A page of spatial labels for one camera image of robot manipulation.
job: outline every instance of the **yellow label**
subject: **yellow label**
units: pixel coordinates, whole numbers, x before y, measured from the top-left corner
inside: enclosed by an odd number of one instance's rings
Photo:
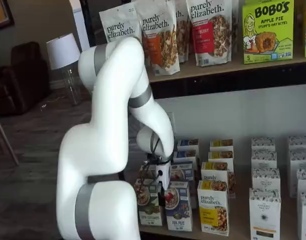
[[[202,190],[211,190],[212,189],[212,181],[203,181],[201,189]]]
[[[207,162],[205,164],[204,170],[212,170],[214,169],[214,163],[213,162]]]
[[[222,141],[220,140],[213,141],[213,147],[220,147],[221,145],[222,145]]]
[[[218,227],[218,214],[216,209],[199,207],[201,223]]]
[[[220,159],[221,158],[221,152],[220,151],[212,151],[211,152],[211,159]]]

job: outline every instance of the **wall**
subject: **wall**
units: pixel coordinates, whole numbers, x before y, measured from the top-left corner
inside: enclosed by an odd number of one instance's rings
[[[15,45],[36,41],[44,59],[46,42],[58,36],[77,33],[69,0],[8,0],[15,25],[0,30],[0,66],[10,63]]]
[[[117,7],[121,5],[121,3],[121,0],[88,0],[88,8],[90,17],[92,19],[92,27],[94,29],[97,45],[107,43],[105,33],[103,31],[101,18],[99,17],[99,12]]]
[[[248,165],[251,137],[277,137],[279,166],[286,164],[286,136],[306,134],[306,85],[159,99],[173,112],[176,136],[234,140],[236,164]]]

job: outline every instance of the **brown armchair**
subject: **brown armchair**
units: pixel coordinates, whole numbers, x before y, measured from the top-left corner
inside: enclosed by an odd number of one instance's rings
[[[39,45],[12,48],[11,66],[0,67],[0,114],[21,114],[50,93],[46,62]]]

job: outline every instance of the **granola bag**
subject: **granola bag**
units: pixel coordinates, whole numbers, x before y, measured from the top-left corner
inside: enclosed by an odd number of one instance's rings
[[[224,64],[232,55],[232,0],[187,0],[197,66]]]
[[[175,0],[176,4],[176,41],[179,63],[188,60],[190,19],[187,11],[186,0]]]
[[[135,37],[142,43],[142,31],[133,2],[100,11],[99,16],[108,43],[125,37]]]
[[[151,58],[149,56],[149,50],[148,50],[148,45],[147,45],[147,39],[142,31],[142,42],[143,42],[143,50],[144,50],[144,57],[145,57],[145,66],[150,67],[151,66]]]
[[[154,74],[161,76],[179,72],[174,0],[139,0],[134,3]]]

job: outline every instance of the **red label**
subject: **red label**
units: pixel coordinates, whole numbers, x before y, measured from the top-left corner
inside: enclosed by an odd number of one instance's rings
[[[195,53],[204,54],[214,52],[214,34],[212,22],[196,22],[194,23],[192,32]]]

